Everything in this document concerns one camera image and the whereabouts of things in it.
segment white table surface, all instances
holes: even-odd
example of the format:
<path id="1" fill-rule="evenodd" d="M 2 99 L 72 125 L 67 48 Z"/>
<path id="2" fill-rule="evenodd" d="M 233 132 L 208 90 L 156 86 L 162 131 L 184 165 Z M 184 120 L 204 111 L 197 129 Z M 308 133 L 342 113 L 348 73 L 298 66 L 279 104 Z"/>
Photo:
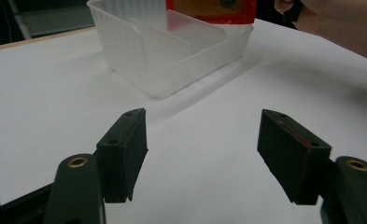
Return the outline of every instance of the white table surface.
<path id="1" fill-rule="evenodd" d="M 93 153 L 124 112 L 144 107 L 149 152 L 108 223 L 321 223 L 290 204 L 257 152 L 261 110 L 286 113 L 367 160 L 367 59 L 257 20 L 244 57 L 163 99 L 111 71 L 95 30 L 0 50 L 0 203 L 53 181 L 64 158 Z"/>

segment plastic tray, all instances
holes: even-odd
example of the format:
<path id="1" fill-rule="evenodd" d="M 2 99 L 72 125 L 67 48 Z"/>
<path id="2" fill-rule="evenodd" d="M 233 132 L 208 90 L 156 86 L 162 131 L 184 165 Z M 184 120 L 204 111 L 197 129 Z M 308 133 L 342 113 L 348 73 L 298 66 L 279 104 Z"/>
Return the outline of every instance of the plastic tray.
<path id="1" fill-rule="evenodd" d="M 93 0 L 87 5 L 109 66 L 164 98 L 241 57 L 253 30 L 212 25 L 166 10 L 165 0 Z"/>

